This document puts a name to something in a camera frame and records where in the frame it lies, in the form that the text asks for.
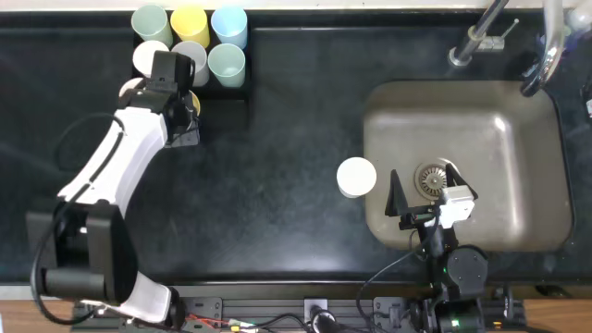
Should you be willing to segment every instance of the faucet base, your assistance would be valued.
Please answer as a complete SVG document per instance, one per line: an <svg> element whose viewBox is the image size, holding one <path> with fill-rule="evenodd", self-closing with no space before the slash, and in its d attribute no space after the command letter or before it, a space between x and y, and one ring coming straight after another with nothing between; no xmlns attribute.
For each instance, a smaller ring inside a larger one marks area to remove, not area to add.
<svg viewBox="0 0 592 333"><path fill-rule="evenodd" d="M472 56L469 56L468 59L462 61L462 60L458 59L456 57L456 55L454 55L455 52L456 52L456 47L452 47L450 49L450 51L448 52L448 60L450 61L450 63L453 66L456 66L456 67L465 67L465 66L469 65L469 63L471 62L471 60L473 60L473 57Z"/></svg>

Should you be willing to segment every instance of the sink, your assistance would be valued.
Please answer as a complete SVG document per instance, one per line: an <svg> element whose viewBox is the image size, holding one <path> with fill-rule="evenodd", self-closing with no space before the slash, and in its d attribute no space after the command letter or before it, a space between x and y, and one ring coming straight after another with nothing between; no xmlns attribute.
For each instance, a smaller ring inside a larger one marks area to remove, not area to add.
<svg viewBox="0 0 592 333"><path fill-rule="evenodd" d="M384 215L390 170L408 204L424 205L445 186L448 162L479 194L471 217L454 225L460 244L534 252L567 240L572 209L556 110L545 92L523 97L520 84L399 81L374 89L364 111L364 157L377 179L365 207L380 241L407 249L411 233Z"/></svg>

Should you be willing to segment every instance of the faucet handle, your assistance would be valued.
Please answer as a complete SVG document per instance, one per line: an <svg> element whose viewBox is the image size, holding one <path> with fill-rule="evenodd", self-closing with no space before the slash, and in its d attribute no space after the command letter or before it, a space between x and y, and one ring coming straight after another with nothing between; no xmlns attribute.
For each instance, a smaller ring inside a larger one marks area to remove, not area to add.
<svg viewBox="0 0 592 333"><path fill-rule="evenodd" d="M501 36L486 36L483 41L477 46L476 52L501 52L506 44L506 36L514 29L520 20L514 19L514 22Z"/></svg>

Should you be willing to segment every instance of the white wall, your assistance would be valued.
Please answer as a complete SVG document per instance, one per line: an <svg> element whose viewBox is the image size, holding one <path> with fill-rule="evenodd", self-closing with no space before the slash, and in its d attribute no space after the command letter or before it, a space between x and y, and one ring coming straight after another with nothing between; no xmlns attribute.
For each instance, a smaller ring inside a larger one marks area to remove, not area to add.
<svg viewBox="0 0 592 333"><path fill-rule="evenodd" d="M241 5L249 9L337 9L337 8L484 8L492 0L0 0L0 11L23 10L130 10L143 4L166 8L192 3L206 9ZM572 7L582 0L563 0ZM507 8L541 7L542 0L511 0Z"/></svg>

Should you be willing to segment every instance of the blue cup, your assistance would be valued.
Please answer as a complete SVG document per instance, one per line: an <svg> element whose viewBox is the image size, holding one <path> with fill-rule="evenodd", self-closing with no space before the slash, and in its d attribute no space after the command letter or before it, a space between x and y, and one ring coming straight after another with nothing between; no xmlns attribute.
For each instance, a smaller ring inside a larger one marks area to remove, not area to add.
<svg viewBox="0 0 592 333"><path fill-rule="evenodd" d="M247 46L247 13L240 7L216 9L212 15L212 29L221 43L231 43L240 49Z"/></svg>

